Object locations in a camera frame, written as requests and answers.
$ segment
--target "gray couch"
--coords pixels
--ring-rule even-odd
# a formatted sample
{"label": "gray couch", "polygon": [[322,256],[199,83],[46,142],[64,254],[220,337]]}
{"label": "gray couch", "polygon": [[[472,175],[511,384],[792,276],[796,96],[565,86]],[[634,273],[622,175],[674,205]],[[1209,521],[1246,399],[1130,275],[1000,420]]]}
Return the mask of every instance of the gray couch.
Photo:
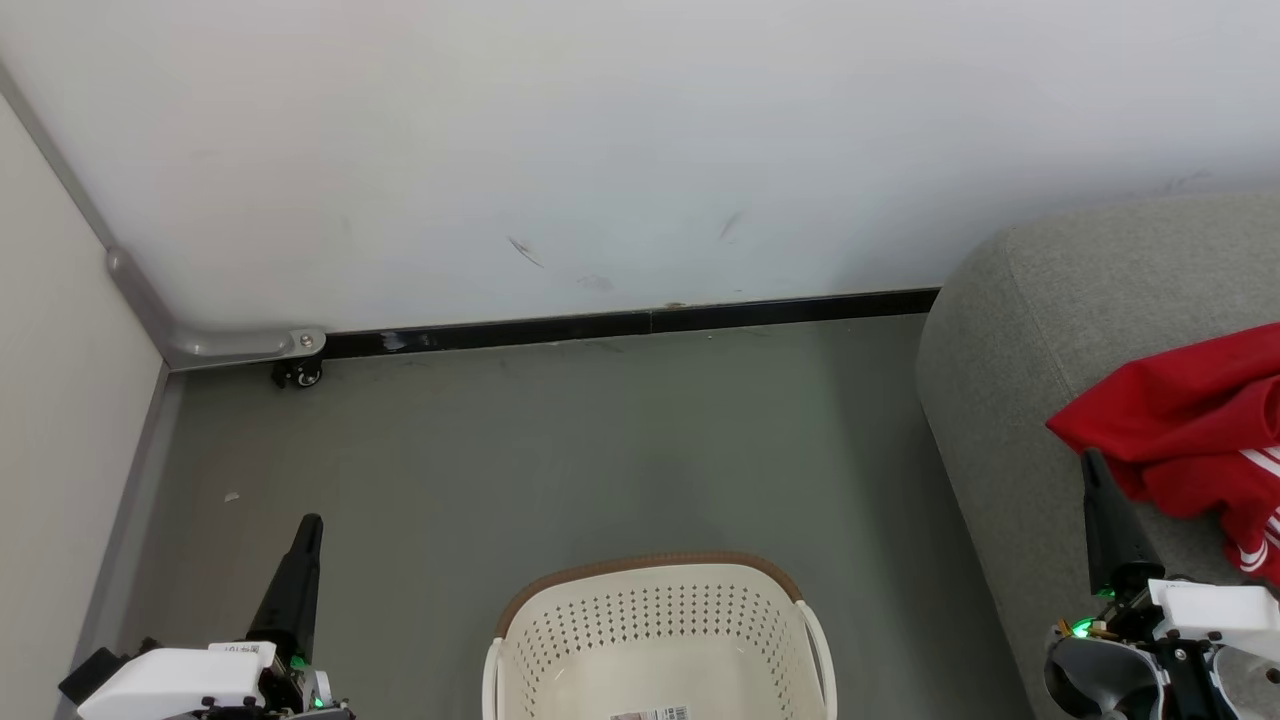
{"label": "gray couch", "polygon": [[[1066,717],[1043,689],[1050,623],[1100,607],[1079,462],[1044,420],[1128,360],[1277,320],[1277,195],[1050,218],[979,247],[942,288],[920,400],[1041,720]],[[1138,515],[1171,573],[1239,582],[1212,519]]]}

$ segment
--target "caster wheel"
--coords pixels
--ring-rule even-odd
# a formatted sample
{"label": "caster wheel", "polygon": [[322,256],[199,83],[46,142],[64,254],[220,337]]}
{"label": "caster wheel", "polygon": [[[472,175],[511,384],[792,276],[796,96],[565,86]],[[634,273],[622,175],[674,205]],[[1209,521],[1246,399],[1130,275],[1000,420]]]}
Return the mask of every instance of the caster wheel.
{"label": "caster wheel", "polygon": [[300,369],[293,374],[293,384],[298,387],[311,387],[320,382],[320,365],[316,365],[312,370]]}
{"label": "caster wheel", "polygon": [[271,382],[280,389],[289,384],[298,388],[314,387],[321,377],[320,360],[316,357],[300,361],[282,360],[271,368]]}

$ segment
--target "black baseboard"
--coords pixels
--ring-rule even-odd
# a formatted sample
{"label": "black baseboard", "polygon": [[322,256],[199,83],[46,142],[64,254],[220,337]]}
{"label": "black baseboard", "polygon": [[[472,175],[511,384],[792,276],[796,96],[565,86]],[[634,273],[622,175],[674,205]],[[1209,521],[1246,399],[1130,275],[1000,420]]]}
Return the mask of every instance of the black baseboard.
{"label": "black baseboard", "polygon": [[842,320],[879,315],[928,313],[938,288],[771,300],[732,305],[698,305],[632,310],[600,315],[570,315],[536,320],[399,328],[334,333],[325,342],[326,359],[371,357],[435,350],[472,350],[531,345],[564,340],[591,340],[628,334],[712,331],[750,325],[776,325],[813,320]]}

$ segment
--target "white robot part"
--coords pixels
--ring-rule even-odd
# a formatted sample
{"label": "white robot part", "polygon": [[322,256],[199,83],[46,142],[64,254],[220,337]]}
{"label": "white robot part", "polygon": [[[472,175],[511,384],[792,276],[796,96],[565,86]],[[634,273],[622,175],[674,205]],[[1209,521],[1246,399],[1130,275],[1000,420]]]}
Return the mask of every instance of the white robot part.
{"label": "white robot part", "polygon": [[1152,603],[1165,611],[1156,637],[1178,630],[1280,662],[1280,605],[1267,588],[1181,580],[1148,580],[1147,587]]}
{"label": "white robot part", "polygon": [[307,667],[302,680],[302,702],[307,710],[334,707],[333,691],[329,688],[329,674],[324,670]]}
{"label": "white robot part", "polygon": [[204,707],[243,706],[257,689],[262,661],[257,652],[157,648],[120,667],[78,708],[84,720],[163,720]]}

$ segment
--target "barcode label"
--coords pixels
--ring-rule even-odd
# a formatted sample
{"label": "barcode label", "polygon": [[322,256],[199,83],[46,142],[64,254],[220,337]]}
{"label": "barcode label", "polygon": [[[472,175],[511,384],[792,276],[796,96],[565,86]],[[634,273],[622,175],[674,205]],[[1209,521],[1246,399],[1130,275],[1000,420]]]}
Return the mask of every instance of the barcode label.
{"label": "barcode label", "polygon": [[672,705],[658,710],[623,712],[622,715],[611,715],[609,720],[689,720],[689,706]]}

